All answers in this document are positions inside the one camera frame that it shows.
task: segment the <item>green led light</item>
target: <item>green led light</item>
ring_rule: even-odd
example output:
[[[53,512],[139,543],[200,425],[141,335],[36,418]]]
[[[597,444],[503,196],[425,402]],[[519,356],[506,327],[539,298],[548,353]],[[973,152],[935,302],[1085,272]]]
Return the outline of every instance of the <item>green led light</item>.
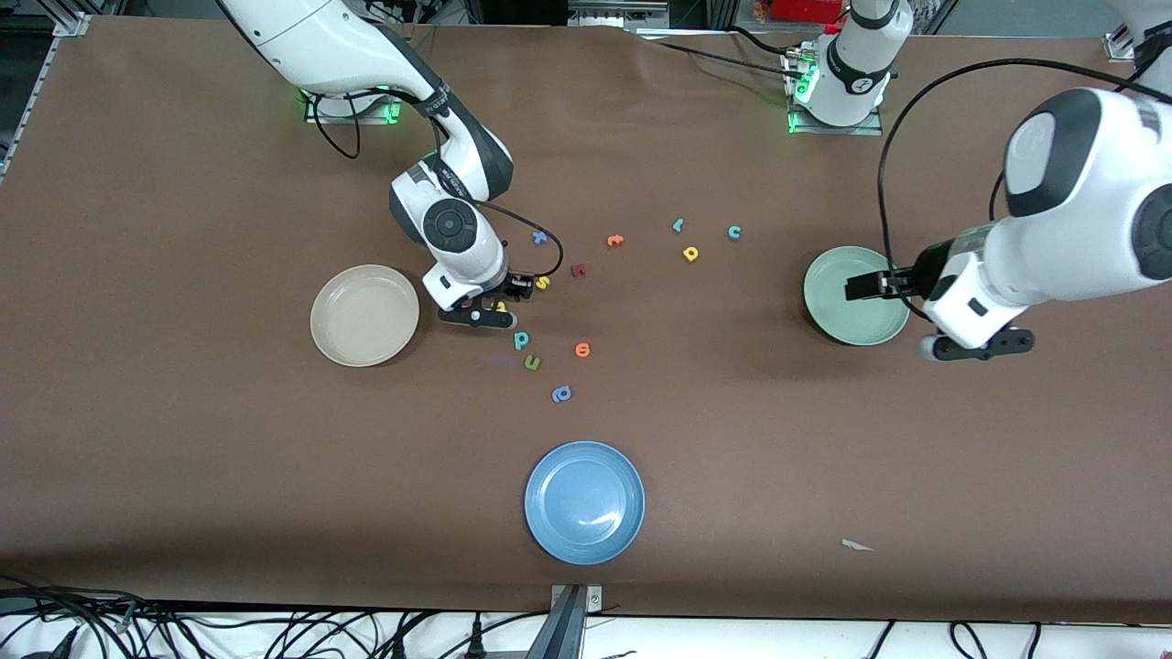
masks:
[[[388,124],[398,123],[398,113],[401,109],[402,106],[400,104],[398,98],[395,98],[390,104],[382,109],[382,116],[387,120]]]

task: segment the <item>wire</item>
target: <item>wire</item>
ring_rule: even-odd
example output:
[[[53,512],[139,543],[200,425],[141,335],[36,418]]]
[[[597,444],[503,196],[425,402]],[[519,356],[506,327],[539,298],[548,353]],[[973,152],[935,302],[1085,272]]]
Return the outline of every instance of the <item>wire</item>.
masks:
[[[1136,70],[1131,75],[1127,76],[1127,82],[1136,82],[1137,80],[1139,80],[1145,73],[1147,73],[1147,69],[1153,63],[1156,63],[1156,59],[1149,60],[1143,66],[1137,67]],[[1119,87],[1115,88],[1115,91],[1123,91],[1124,89],[1126,89],[1126,88],[1120,84]]]
[[[321,113],[318,111],[318,106],[319,103],[321,103],[321,98],[322,98],[321,94],[314,94],[313,96],[313,123],[318,124],[318,133],[321,133],[321,136],[326,138],[326,142],[329,142],[329,145],[333,147],[335,151],[338,151],[339,154],[346,156],[352,161],[357,159],[359,154],[362,152],[362,128],[359,127],[359,113],[354,108],[354,98],[352,98],[349,95],[346,96],[346,100],[350,103],[350,115],[353,115],[354,117],[353,154],[339,147],[338,142],[334,142],[334,138],[331,137],[328,133],[326,133],[326,127],[321,125]]]
[[[505,626],[505,625],[507,625],[510,623],[516,623],[517,620],[520,620],[523,618],[532,618],[534,616],[545,616],[547,613],[548,613],[547,611],[539,611],[539,612],[533,612],[533,613],[519,613],[517,616],[513,616],[511,618],[505,618],[504,620],[500,620],[499,623],[492,623],[491,625],[484,627],[483,630],[481,630],[481,636],[484,636],[484,634],[491,632],[492,630],[495,630],[497,627],[503,627],[503,626]],[[456,645],[449,647],[447,652],[444,652],[440,657],[436,657],[436,659],[448,659],[448,657],[451,657],[452,654],[455,654],[456,652],[458,652],[461,647],[464,647],[465,645],[468,645],[468,641],[470,641],[470,640],[472,640],[472,637],[465,638],[464,640],[462,640],[462,641],[457,643]]]
[[[879,633],[879,639],[875,640],[875,646],[871,650],[871,654],[867,654],[867,659],[875,659],[879,657],[879,651],[883,650],[883,644],[887,640],[887,634],[891,633],[891,629],[895,626],[895,620],[887,620],[887,626],[883,629]]]
[[[380,646],[376,646],[374,648],[374,652],[370,653],[370,657],[373,659],[387,659],[387,655],[390,654],[390,651],[395,647],[395,644],[403,643],[403,639],[407,638],[407,634],[411,633],[411,630],[418,626],[418,624],[422,623],[423,620],[427,620],[428,618],[437,613],[440,612],[423,611],[418,616],[411,618],[410,620],[404,623],[402,627],[396,630],[395,633],[391,634],[391,637],[386,643],[383,643]]]
[[[1037,650],[1037,641],[1042,640],[1042,623],[1030,623],[1034,625],[1034,638],[1029,641],[1029,650],[1026,651],[1026,659],[1034,659],[1034,651]]]
[[[114,641],[114,644],[118,647],[118,651],[122,652],[122,655],[125,659],[132,659],[134,655],[130,653],[130,650],[127,647],[127,645],[122,643],[122,639],[114,633],[114,630],[111,630],[110,626],[105,624],[105,620],[103,620],[100,616],[93,613],[91,611],[88,611],[83,606],[79,605],[76,602],[73,602],[70,598],[61,597],[53,591],[42,589],[41,586],[34,585],[29,582],[26,582],[25,579],[20,579],[8,575],[0,575],[0,579],[25,586],[25,589],[27,589],[27,591],[29,592],[22,595],[32,597],[34,600],[46,599],[48,602],[59,605],[60,607],[68,609],[69,611],[76,613],[89,626],[89,629],[93,630],[94,636],[97,639],[98,648],[102,651],[102,659],[109,659],[109,651],[107,650],[105,643],[102,638],[101,633],[102,631],[104,631],[105,634]]]
[[[973,637],[973,643],[976,644],[976,651],[981,654],[981,659],[989,659],[989,655],[984,653],[984,646],[981,645],[981,639],[976,638],[976,632],[973,631],[973,627],[969,626],[968,623],[961,623],[959,620],[948,624],[948,638],[952,639],[953,647],[956,648],[956,652],[963,654],[965,659],[976,659],[976,657],[973,657],[960,646],[960,640],[956,638],[956,627],[963,629],[968,632],[968,636]]]
[[[1037,68],[1055,69],[1067,73],[1079,74],[1086,77],[1099,80],[1102,82],[1118,84],[1123,88],[1131,89],[1132,91],[1138,91],[1140,94],[1151,96],[1163,103],[1172,104],[1172,96],[1168,96],[1163,91],[1158,91],[1156,89],[1145,87],[1143,84],[1136,83],[1130,80],[1124,80],[1115,75],[1105,74],[1103,72],[1097,72],[1095,69],[1089,69],[1086,67],[1079,67],[1077,64],[1068,64],[1065,62],[1055,62],[1051,60],[1036,60],[1030,57],[1009,57],[1003,60],[989,60],[986,62],[977,62],[975,64],[961,67],[959,69],[949,72],[933,80],[922,89],[920,89],[915,94],[915,96],[913,96],[912,100],[908,101],[906,106],[904,106],[904,109],[900,110],[899,116],[895,117],[895,122],[892,123],[891,130],[887,133],[887,137],[884,140],[883,151],[879,154],[879,169],[875,176],[875,191],[879,197],[879,225],[880,229],[883,230],[884,256],[887,257],[887,267],[890,267],[891,270],[895,270],[895,261],[892,258],[891,227],[888,226],[887,223],[887,199],[884,192],[884,181],[886,179],[887,175],[887,156],[891,152],[891,145],[895,138],[895,135],[899,134],[899,128],[904,124],[904,120],[907,118],[907,115],[912,111],[912,109],[915,108],[915,106],[936,87],[940,87],[941,84],[948,82],[949,80],[960,77],[962,75],[973,72],[997,68],[997,67],[1037,67]],[[899,283],[895,281],[894,278],[892,279],[892,287],[895,290],[895,293],[899,295],[899,299],[912,313],[925,320],[928,319],[927,314],[925,314],[924,311],[921,311],[919,307],[912,304],[912,301],[904,293],[902,287],[900,287]]]
[[[431,134],[435,136],[435,140],[436,140],[436,150],[435,150],[435,158],[436,159],[440,159],[440,147],[442,145],[441,144],[441,140],[440,140],[440,131],[441,130],[443,130],[443,127],[440,125],[440,122],[436,121],[435,117],[431,117]],[[565,259],[565,256],[566,256],[566,249],[565,249],[565,246],[561,245],[561,240],[558,239],[558,237],[552,231],[550,231],[548,229],[541,226],[540,224],[538,224],[538,223],[536,223],[536,222],[533,222],[533,220],[531,220],[529,218],[525,218],[525,217],[520,216],[519,213],[516,213],[516,212],[513,212],[513,211],[511,211],[509,209],[498,206],[496,204],[490,204],[489,202],[482,202],[479,199],[473,199],[471,197],[465,197],[463,195],[459,195],[459,192],[457,190],[451,189],[451,185],[448,183],[447,179],[444,179],[444,177],[437,176],[436,178],[440,179],[440,186],[443,188],[444,191],[448,192],[449,195],[451,195],[452,197],[456,197],[457,199],[463,199],[466,203],[475,204],[475,205],[484,208],[484,209],[497,211],[500,215],[509,216],[509,217],[516,219],[517,222],[524,224],[525,226],[529,226],[531,229],[534,229],[537,231],[540,231],[540,232],[545,233],[550,238],[550,240],[553,240],[553,244],[557,245],[557,247],[558,247],[558,260],[553,264],[553,267],[551,267],[550,270],[546,270],[545,272],[540,272],[540,273],[533,274],[533,277],[537,277],[537,278],[548,277],[548,276],[553,274],[554,272],[557,272],[558,269],[561,267],[561,261]]]
[[[761,48],[762,50],[764,50],[766,53],[772,53],[775,55],[784,55],[785,54],[786,48],[778,48],[777,46],[770,46],[769,43],[765,43],[764,41],[757,39],[751,32],[749,32],[748,29],[745,29],[745,28],[743,28],[743,27],[741,27],[738,25],[730,25],[727,28],[724,28],[724,32],[735,32],[735,33],[744,36],[745,39],[748,39],[749,41],[751,41],[754,46],[756,46],[757,48]]]
[[[1001,170],[997,175],[997,179],[993,182],[993,192],[989,193],[989,222],[996,222],[996,205],[997,205],[997,190],[1001,189],[1001,183],[1006,179],[1006,170]]]
[[[696,50],[695,48],[688,48],[687,46],[676,46],[675,43],[665,43],[662,41],[656,41],[656,43],[659,43],[665,48],[670,48],[673,50],[680,50],[682,53],[691,53],[693,55],[700,55],[701,57],[709,57],[711,60],[718,60],[721,62],[728,62],[730,64],[737,64],[740,67],[748,67],[750,69],[776,73],[777,75],[782,75],[785,77],[802,77],[802,74],[799,74],[796,70],[778,69],[774,67],[755,64],[752,62],[747,62],[744,60],[734,60],[732,57],[725,57],[724,55],[717,55],[715,53],[706,53],[704,50]]]
[[[29,623],[35,623],[35,621],[38,621],[39,619],[40,619],[40,618],[36,618],[35,616],[34,616],[34,617],[29,617],[29,618],[28,618],[27,620],[25,620],[23,623],[21,623],[21,624],[19,624],[19,625],[16,625],[16,629],[15,629],[15,630],[13,630],[13,631],[8,632],[8,636],[4,637],[4,640],[0,640],[0,650],[2,650],[2,648],[4,648],[4,646],[8,645],[8,641],[9,641],[9,640],[12,640],[12,637],[16,636],[16,632],[19,632],[20,630],[22,630],[22,629],[27,627]]]

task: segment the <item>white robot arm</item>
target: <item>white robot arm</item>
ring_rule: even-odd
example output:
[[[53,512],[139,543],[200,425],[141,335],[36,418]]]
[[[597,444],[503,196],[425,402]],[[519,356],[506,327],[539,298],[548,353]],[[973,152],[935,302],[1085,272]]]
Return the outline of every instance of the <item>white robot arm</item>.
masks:
[[[423,284],[441,319],[512,327],[516,317],[491,303],[529,298],[533,278],[509,272],[500,240],[471,203],[509,189],[513,163],[504,144],[402,38],[364,22],[343,0],[217,1],[257,53],[292,84],[322,95],[390,87],[448,134],[437,155],[391,182],[390,213],[436,259]]]
[[[817,67],[795,102],[830,125],[865,120],[883,102],[912,19],[907,0],[853,0],[843,32],[824,34],[810,46]]]
[[[1133,36],[1161,41],[1137,52],[1145,57],[1140,82],[1167,94],[1172,22],[1160,21],[1172,1],[1117,4]],[[1018,124],[1004,175],[1009,217],[924,250],[911,267],[852,278],[847,299],[920,295],[943,333],[925,338],[925,356],[988,359],[1033,347],[1033,334],[1010,325],[1033,305],[1172,278],[1172,107],[1102,89],[1063,91]]]

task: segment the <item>white paper scrap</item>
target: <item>white paper scrap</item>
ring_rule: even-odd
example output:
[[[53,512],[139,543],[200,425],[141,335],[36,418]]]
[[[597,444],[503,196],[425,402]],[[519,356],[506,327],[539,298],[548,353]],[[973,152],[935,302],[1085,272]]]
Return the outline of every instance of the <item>white paper scrap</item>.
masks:
[[[866,546],[864,544],[859,544],[857,542],[851,542],[851,541],[849,541],[846,538],[843,538],[843,546],[849,546],[849,548],[853,549],[854,551],[874,551],[870,546]]]

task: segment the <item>brown paper tablecloth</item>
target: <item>brown paper tablecloth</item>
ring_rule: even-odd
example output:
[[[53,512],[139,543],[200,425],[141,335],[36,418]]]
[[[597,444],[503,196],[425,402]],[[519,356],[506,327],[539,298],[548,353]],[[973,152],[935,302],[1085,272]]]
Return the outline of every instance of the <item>brown paper tablecloth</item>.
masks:
[[[802,276],[879,247],[879,140],[789,135],[775,76],[615,29],[417,41],[511,149],[499,203],[587,277],[512,307],[520,353],[438,324],[421,287],[401,356],[327,361],[308,332],[326,280],[430,266],[387,210],[427,124],[368,128],[350,162],[226,22],[96,19],[0,186],[0,568],[212,600],[540,609],[594,582],[635,613],[1167,621],[1167,288],[1031,310],[1037,349],[989,364],[920,360],[919,321],[836,345]],[[887,121],[1008,55],[1106,66],[1093,41],[912,39]],[[983,222],[1014,125],[1081,83],[1000,69],[925,101],[890,165],[897,258]],[[490,219],[518,266],[553,260]],[[579,439],[647,488],[642,532],[595,568],[546,556],[522,508],[537,461]]]

